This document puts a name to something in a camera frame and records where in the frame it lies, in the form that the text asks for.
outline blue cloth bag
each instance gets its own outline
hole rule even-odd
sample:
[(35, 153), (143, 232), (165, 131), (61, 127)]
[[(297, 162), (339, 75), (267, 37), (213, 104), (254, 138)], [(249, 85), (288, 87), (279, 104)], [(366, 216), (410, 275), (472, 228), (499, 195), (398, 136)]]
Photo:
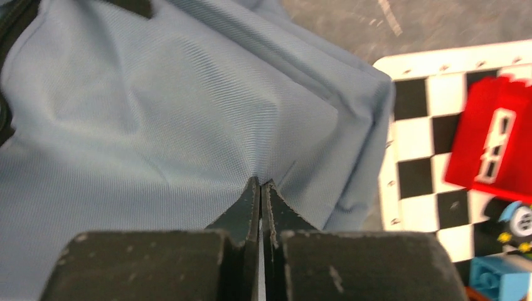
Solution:
[(1, 301), (37, 300), (79, 232), (201, 229), (252, 176), (317, 228), (361, 226), (393, 84), (277, 1), (24, 2), (0, 75)]

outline concrete floor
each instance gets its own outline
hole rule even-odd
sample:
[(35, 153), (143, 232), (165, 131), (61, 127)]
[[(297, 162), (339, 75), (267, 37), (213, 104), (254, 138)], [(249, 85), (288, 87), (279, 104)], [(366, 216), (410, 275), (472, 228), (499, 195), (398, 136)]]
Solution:
[[(371, 64), (388, 55), (532, 38), (532, 0), (282, 1), (293, 22)], [(382, 229), (377, 201), (364, 229)]]

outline red lego brick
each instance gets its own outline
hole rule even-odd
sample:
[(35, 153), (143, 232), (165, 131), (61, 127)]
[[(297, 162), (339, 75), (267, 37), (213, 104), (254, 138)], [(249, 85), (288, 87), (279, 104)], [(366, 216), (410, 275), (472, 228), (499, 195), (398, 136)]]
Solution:
[(532, 88), (510, 77), (473, 85), (445, 181), (532, 204)]
[(490, 301), (488, 298), (484, 297), (481, 293), (477, 292), (476, 290), (470, 287), (465, 287), (465, 293), (467, 294), (469, 301)]

